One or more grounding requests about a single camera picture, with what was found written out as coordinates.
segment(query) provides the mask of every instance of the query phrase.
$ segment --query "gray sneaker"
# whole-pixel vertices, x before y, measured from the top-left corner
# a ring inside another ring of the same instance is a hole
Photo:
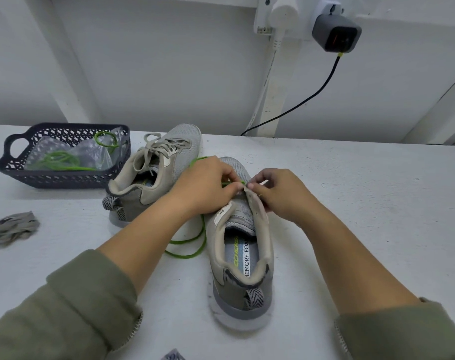
[[[125,226],[169,192],[181,173],[201,151],[202,135],[197,126],[177,125],[161,137],[147,133],[146,146],[124,164],[119,175],[109,181],[103,207],[117,226]]]
[[[223,157],[249,182],[236,159]],[[271,316],[274,254],[269,221],[259,197],[248,188],[218,212],[206,215],[212,282],[208,299],[215,318],[227,327],[252,331]]]

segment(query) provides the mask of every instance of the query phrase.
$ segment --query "green shoelace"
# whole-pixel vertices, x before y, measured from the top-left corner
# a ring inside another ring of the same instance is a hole
[[[193,159],[193,161],[191,161],[191,163],[189,164],[189,167],[192,167],[194,163],[196,163],[198,160],[202,160],[202,159],[206,159],[207,157],[206,156],[202,156],[200,158],[196,158],[196,159]],[[231,182],[222,182],[222,186],[223,187],[226,187],[228,184],[230,184]],[[170,251],[167,251],[167,250],[164,250],[164,252],[174,258],[177,258],[177,259],[191,259],[191,258],[194,258],[196,256],[198,256],[199,254],[201,254],[206,246],[206,242],[207,242],[207,235],[206,235],[206,223],[205,223],[205,220],[204,220],[204,215],[202,214],[200,216],[201,218],[201,221],[202,221],[202,227],[200,229],[200,232],[199,234],[197,234],[196,237],[193,237],[193,238],[189,238],[187,240],[171,240],[169,242],[169,244],[173,244],[173,245],[183,245],[183,244],[187,244],[188,242],[193,242],[197,239],[199,239],[203,234],[204,234],[204,240],[202,241],[202,244],[200,246],[199,249],[197,249],[197,251],[193,254],[189,254],[189,255],[181,255],[181,254],[175,254],[173,252],[170,252]]]
[[[113,138],[114,143],[112,145],[105,145],[101,143],[98,138],[103,135],[109,135]],[[94,134],[94,141],[105,148],[108,148],[110,154],[114,152],[114,149],[119,148],[118,139],[116,135],[110,131],[98,131]],[[53,151],[44,156],[43,159],[39,160],[34,165],[38,169],[47,168],[49,170],[89,170],[96,171],[95,168],[88,168],[85,166],[80,166],[81,161],[75,155],[68,153],[67,151]]]

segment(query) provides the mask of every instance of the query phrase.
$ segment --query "white tabletop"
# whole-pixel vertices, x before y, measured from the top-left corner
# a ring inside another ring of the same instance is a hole
[[[0,126],[4,139],[26,131]],[[137,149],[143,133],[133,131]],[[418,296],[441,302],[455,322],[455,146],[401,145],[204,135],[204,155],[231,156],[249,174],[288,168],[341,218],[367,248]],[[111,236],[102,189],[38,190],[0,173],[0,218],[33,211],[39,231],[0,248],[0,317],[53,270]],[[270,214],[275,308],[255,333],[216,323],[207,304],[206,252],[164,256],[139,302],[144,320],[110,359],[157,360],[177,348],[195,359],[338,359],[336,309],[313,250],[294,224]],[[200,222],[176,235],[194,236]]]

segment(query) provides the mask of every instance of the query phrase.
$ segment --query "clear plastic bag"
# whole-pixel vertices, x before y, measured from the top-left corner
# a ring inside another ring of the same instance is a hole
[[[75,147],[45,136],[29,153],[26,170],[106,170],[123,156],[123,128],[101,131],[94,138],[81,141]]]

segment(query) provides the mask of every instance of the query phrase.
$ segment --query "sleeve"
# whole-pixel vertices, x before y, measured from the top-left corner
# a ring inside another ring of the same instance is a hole
[[[87,250],[0,319],[2,360],[97,360],[125,345],[142,321],[131,280]]]
[[[415,306],[341,315],[335,329],[354,360],[455,359],[455,324],[444,308],[421,298]]]

